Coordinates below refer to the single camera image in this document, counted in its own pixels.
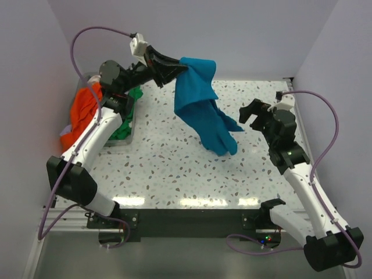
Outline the blue t shirt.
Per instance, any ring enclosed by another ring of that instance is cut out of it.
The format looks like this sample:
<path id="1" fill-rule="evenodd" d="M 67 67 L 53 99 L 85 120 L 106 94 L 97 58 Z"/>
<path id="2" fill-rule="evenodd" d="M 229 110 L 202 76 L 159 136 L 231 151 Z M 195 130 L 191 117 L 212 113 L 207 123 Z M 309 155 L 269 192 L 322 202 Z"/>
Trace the blue t shirt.
<path id="1" fill-rule="evenodd" d="M 197 132 L 204 148 L 218 156 L 235 155 L 238 144 L 230 133 L 243 129 L 216 104 L 212 88 L 216 62 L 183 57 L 180 63 L 188 69 L 176 78 L 175 114 Z"/>

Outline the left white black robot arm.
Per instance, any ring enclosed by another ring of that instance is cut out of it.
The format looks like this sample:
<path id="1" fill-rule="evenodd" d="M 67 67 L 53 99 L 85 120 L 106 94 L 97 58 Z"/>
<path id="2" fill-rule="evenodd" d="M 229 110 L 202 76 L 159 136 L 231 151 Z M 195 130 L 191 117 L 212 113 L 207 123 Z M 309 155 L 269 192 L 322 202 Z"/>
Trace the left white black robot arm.
<path id="1" fill-rule="evenodd" d="M 100 214 L 99 219 L 107 228 L 116 227 L 120 223 L 120 206 L 99 191 L 90 175 L 92 164 L 134 106 L 128 92 L 151 80 L 162 88 L 187 69 L 178 59 L 162 55 L 152 46 L 128 69 L 114 60 L 102 63 L 102 100 L 92 120 L 63 155 L 51 156 L 46 163 L 52 196 L 61 196 Z"/>

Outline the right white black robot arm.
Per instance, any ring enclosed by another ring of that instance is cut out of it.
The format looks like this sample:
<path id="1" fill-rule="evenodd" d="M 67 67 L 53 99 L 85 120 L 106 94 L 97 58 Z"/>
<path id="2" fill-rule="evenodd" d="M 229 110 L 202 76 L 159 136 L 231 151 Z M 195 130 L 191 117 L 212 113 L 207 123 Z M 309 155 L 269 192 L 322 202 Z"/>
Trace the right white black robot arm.
<path id="1" fill-rule="evenodd" d="M 354 260 L 359 260 L 363 233 L 360 228 L 349 226 L 311 175 L 310 159 L 295 141 L 293 106 L 293 103 L 271 106 L 254 99 L 239 110 L 240 123 L 256 117 L 250 127 L 263 134 L 272 164 L 293 188 L 308 216 L 305 220 L 281 199 L 273 199 L 262 203 L 259 222 L 265 228 L 277 225 L 284 229 L 300 244 L 315 271 L 350 267 Z"/>

